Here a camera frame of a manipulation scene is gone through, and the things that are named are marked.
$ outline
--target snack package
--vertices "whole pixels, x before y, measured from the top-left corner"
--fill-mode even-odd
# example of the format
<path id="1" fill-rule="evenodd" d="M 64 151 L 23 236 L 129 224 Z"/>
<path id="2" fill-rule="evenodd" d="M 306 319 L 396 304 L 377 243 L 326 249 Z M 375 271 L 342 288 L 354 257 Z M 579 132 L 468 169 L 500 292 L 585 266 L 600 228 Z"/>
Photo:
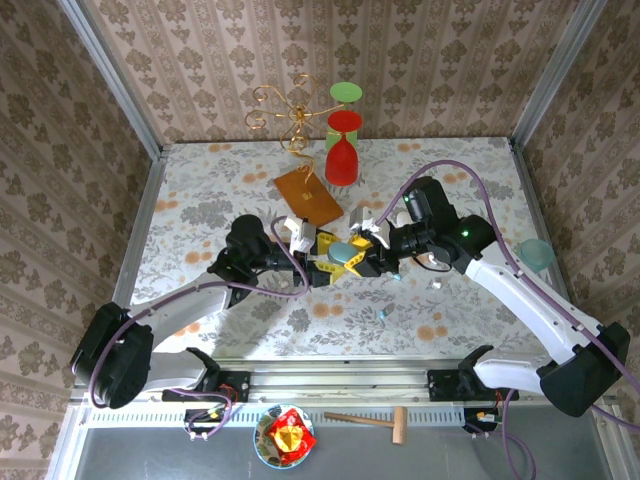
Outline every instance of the snack package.
<path id="1" fill-rule="evenodd" d="M 278 449 L 283 465 L 289 465 L 304 457 L 316 443 L 316 439 L 294 408 L 281 414 L 269 427 L 267 435 Z"/>

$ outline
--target toy hammer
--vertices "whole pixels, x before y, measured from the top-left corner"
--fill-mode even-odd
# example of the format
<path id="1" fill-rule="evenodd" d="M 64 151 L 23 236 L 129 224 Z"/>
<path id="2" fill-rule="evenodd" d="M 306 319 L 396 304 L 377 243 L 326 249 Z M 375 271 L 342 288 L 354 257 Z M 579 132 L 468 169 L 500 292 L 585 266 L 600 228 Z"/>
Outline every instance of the toy hammer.
<path id="1" fill-rule="evenodd" d="M 366 425 L 381 425 L 383 427 L 393 428 L 393 443 L 396 445 L 404 445 L 407 441 L 407 407 L 396 407 L 393 413 L 393 422 L 385 420 L 376 420 L 374 418 L 357 417 L 355 415 L 344 415 L 342 413 L 325 412 L 324 418 L 332 420 L 342 420 L 344 422 L 364 423 Z"/>

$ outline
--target floral tablecloth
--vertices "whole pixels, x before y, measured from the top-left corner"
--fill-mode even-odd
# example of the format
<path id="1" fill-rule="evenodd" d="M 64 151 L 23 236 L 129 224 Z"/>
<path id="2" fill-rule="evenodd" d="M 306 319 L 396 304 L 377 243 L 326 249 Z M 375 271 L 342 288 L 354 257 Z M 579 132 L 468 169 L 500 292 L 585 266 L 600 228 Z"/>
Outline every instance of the floral tablecloth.
<path id="1" fill-rule="evenodd" d="M 322 178 L 324 142 L 309 153 Z M 506 139 L 360 140 L 360 177 L 350 187 L 329 186 L 346 212 L 325 226 L 348 237 L 348 212 L 358 204 L 382 213 L 406 179 L 442 158 L 465 162 L 486 183 L 496 217 L 514 248 L 536 237 Z M 197 277 L 224 248 L 231 222 L 244 213 L 270 221 L 290 213 L 273 179 L 297 159 L 277 142 L 187 144 L 171 150 L 164 183 L 137 277 L 133 303 L 162 295 Z M 461 216 L 485 215 L 476 186 L 462 170 L 438 167 L 450 202 Z M 397 208 L 391 216 L 395 219 Z M 202 318 L 165 341 L 161 351 L 196 346 L 215 358 L 420 355 L 462 358 L 478 345 L 541 349 L 537 339 L 482 287 L 454 272 L 401 265 L 402 280 L 345 274 L 335 285 L 297 300 L 251 294 L 236 307 Z M 261 284 L 293 291 L 286 273 L 262 275 Z M 381 320 L 379 312 L 388 316 Z"/>

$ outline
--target green cup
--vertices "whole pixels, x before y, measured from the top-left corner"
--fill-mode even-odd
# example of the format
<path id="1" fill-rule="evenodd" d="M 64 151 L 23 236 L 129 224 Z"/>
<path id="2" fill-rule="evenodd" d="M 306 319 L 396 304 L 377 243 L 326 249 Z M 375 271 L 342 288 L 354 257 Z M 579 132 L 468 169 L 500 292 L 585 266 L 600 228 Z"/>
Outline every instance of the green cup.
<path id="1" fill-rule="evenodd" d="M 537 238 L 530 238 L 520 245 L 518 257 L 534 273 L 538 273 L 551 265 L 555 254 L 553 253 L 553 248 L 547 242 Z"/>

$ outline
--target blue plate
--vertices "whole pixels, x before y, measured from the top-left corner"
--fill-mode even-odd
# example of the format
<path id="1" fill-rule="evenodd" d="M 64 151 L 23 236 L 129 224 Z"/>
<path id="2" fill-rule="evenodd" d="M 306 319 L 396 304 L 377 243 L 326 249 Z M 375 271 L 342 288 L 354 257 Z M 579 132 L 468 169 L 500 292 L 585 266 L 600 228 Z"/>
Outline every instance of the blue plate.
<path id="1" fill-rule="evenodd" d="M 264 412 L 262 414 L 262 417 L 260 417 L 260 420 L 256 424 L 256 428 L 253 432 L 253 446 L 256 449 L 258 458 L 260 458 L 260 460 L 262 460 L 266 465 L 270 466 L 271 468 L 275 468 L 276 470 L 288 470 L 295 467 L 296 465 L 300 465 L 302 461 L 307 458 L 307 456 L 309 456 L 310 453 L 310 451 L 307 452 L 304 457 L 299 458 L 293 463 L 282 465 L 282 463 L 280 463 L 280 454 L 278 453 L 278 449 L 276 448 L 271 438 L 267 436 L 269 427 L 271 427 L 276 418 L 278 418 L 284 412 L 288 412 L 292 408 L 296 412 L 298 412 L 298 415 L 300 415 L 300 418 L 302 418 L 304 425 L 309 429 L 311 435 L 314 435 L 313 424 L 311 423 L 309 415 L 302 411 L 301 408 L 289 404 L 274 405 L 269 410 Z"/>

